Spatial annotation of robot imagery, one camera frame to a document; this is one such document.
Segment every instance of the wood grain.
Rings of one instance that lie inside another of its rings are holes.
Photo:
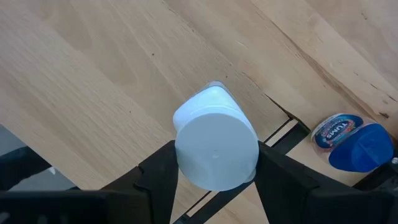
[[[83,189],[175,137],[174,111],[211,80],[265,139],[286,119],[162,1],[1,1],[0,123]],[[205,191],[180,175],[173,220]]]

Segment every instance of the wooden surface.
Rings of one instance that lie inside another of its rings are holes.
[[[360,113],[398,137],[396,9],[393,0],[0,1],[0,123],[84,189],[173,139],[174,111],[210,80],[231,90],[260,139],[287,119],[268,97],[310,128]],[[332,169],[309,139],[288,156],[346,184],[364,175]],[[181,175],[173,219],[204,192]],[[264,218],[252,186],[209,223]]]

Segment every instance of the white plastic container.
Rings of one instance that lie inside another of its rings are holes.
[[[173,116],[178,166],[207,190],[233,189],[256,173],[257,135],[228,92],[222,83],[212,82]]]

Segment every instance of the blue lid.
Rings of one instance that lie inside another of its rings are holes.
[[[388,162],[393,147],[380,124],[369,124],[345,139],[330,154],[329,163],[341,170],[369,172]]]

